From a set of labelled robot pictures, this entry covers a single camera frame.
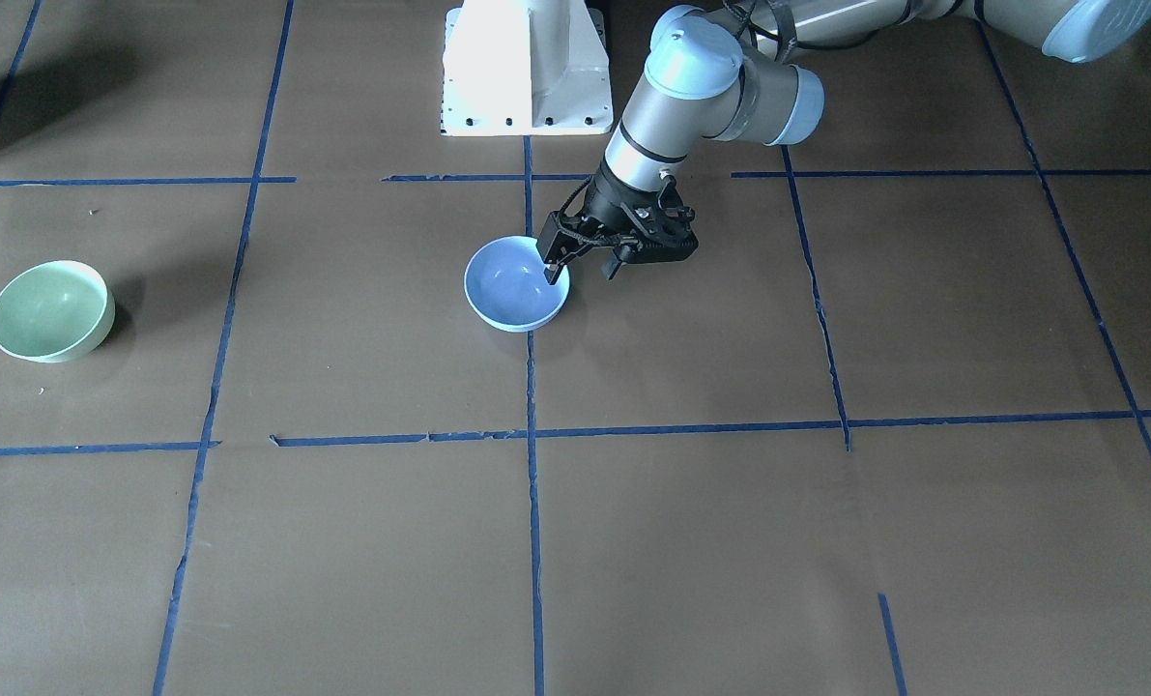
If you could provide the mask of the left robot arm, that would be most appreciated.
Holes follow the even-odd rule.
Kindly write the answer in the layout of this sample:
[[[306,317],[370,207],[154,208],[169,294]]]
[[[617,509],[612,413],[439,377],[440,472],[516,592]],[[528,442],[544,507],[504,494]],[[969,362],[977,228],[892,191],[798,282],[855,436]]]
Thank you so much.
[[[849,51],[914,20],[962,17],[1045,56],[1081,66],[1105,58],[1151,18],[1151,1],[725,1],[674,6],[649,52],[596,171],[576,190],[580,211],[555,211],[536,240],[548,283],[605,248],[602,273],[680,263],[699,242],[676,176],[696,142],[803,142],[825,110],[820,77],[794,58]]]

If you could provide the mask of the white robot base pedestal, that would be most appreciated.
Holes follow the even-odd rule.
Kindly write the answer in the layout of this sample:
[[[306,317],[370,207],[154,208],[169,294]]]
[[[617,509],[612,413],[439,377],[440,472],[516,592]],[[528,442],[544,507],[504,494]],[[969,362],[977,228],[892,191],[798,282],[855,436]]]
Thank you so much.
[[[465,1],[445,13],[440,132],[584,136],[613,125],[605,18],[588,1]]]

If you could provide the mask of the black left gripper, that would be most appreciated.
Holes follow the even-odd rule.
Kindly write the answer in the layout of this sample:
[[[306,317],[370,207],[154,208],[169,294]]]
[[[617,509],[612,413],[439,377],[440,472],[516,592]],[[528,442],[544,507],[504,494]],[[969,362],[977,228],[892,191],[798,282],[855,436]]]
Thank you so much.
[[[610,248],[602,263],[602,276],[612,281],[633,254],[656,254],[658,243],[641,230],[649,225],[645,211],[656,216],[658,192],[642,192],[626,186],[613,173],[599,167],[576,189],[561,207],[561,215],[549,215],[536,238],[536,248],[544,265],[544,278],[557,285],[562,269],[590,248]]]

